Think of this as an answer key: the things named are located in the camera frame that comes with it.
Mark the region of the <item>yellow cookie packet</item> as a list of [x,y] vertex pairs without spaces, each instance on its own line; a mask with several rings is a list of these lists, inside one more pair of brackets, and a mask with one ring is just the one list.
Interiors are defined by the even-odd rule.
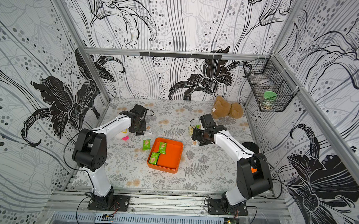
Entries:
[[192,136],[193,130],[194,130],[193,127],[190,126],[190,127],[189,127],[189,136]]

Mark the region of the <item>green cookie packet hidden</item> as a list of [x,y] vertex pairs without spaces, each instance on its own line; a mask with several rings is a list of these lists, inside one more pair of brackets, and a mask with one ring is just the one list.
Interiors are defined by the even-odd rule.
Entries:
[[144,151],[151,150],[151,140],[150,139],[143,141],[142,150],[144,150]]

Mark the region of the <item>orange storage box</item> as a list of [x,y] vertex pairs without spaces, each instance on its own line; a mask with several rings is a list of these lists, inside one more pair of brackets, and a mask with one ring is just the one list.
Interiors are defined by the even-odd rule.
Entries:
[[[160,142],[166,142],[166,154],[161,154],[158,159],[157,165],[151,165],[148,163],[150,155],[152,152],[158,152],[158,147]],[[152,149],[148,155],[147,165],[149,168],[164,171],[167,173],[177,173],[180,165],[180,160],[182,156],[182,152],[184,149],[184,145],[182,142],[178,142],[176,140],[170,140],[167,138],[156,138]]]

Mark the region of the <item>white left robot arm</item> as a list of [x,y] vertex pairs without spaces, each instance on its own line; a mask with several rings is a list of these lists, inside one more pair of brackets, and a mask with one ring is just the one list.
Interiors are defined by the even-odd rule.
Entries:
[[122,111],[102,126],[79,132],[72,159],[81,170],[87,172],[94,196],[107,197],[113,190],[105,172],[108,142],[123,131],[137,136],[144,135],[147,129],[146,113],[145,107],[136,104],[132,110]]

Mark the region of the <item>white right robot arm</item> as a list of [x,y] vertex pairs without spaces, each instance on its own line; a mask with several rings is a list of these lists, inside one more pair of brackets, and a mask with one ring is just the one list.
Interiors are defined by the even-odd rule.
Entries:
[[201,146],[215,144],[236,162],[236,184],[221,198],[221,205],[232,208],[250,198],[273,189],[272,175],[265,155],[255,153],[238,142],[211,114],[200,117],[203,129],[193,129],[192,140]]

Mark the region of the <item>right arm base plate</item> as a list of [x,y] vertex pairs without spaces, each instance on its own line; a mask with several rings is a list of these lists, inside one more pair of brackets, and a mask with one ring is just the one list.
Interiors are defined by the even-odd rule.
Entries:
[[210,215],[231,215],[231,216],[247,216],[248,210],[245,202],[236,205],[230,205],[223,199],[213,199],[206,197],[204,204]]

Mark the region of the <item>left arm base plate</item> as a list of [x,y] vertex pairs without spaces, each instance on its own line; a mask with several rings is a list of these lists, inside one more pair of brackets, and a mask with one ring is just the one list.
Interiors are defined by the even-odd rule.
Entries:
[[88,210],[126,212],[128,210],[130,196],[112,195],[99,197],[94,195],[89,204]]

